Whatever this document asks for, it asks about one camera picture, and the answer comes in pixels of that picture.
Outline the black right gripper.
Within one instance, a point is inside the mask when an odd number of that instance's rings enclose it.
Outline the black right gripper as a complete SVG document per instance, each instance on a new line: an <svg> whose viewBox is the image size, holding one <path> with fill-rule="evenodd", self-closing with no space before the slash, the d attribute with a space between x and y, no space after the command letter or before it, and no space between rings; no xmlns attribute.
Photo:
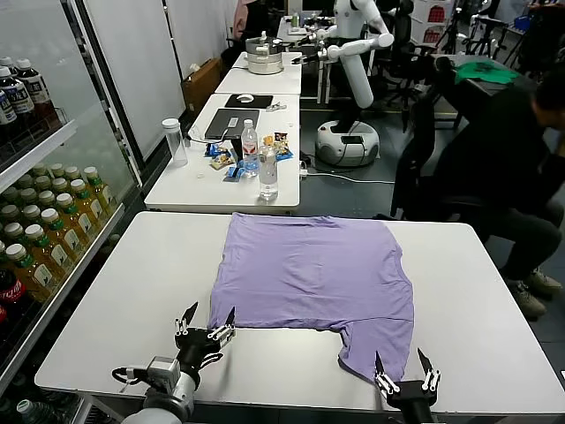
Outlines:
<svg viewBox="0 0 565 424"><path fill-rule="evenodd" d="M375 352L374 380L382 394L386 395L388 406L398 409L406 424L434 423L431 407L437 401L441 371L435 369L431 361L418 348L418 358L424 370L423 381L395 383L385 372L378 352Z"/></svg>

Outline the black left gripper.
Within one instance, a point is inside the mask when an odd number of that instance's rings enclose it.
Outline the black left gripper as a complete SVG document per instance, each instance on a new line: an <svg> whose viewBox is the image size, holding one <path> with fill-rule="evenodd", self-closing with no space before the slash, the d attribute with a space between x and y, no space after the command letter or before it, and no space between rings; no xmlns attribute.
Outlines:
<svg viewBox="0 0 565 424"><path fill-rule="evenodd" d="M198 304L192 304L174 321L175 343L179 350L177 361L180 370L186 374L197 374L203 367L220 360L222 348L235 331L235 307L231 308L225 323L217 329L190 328Z"/></svg>

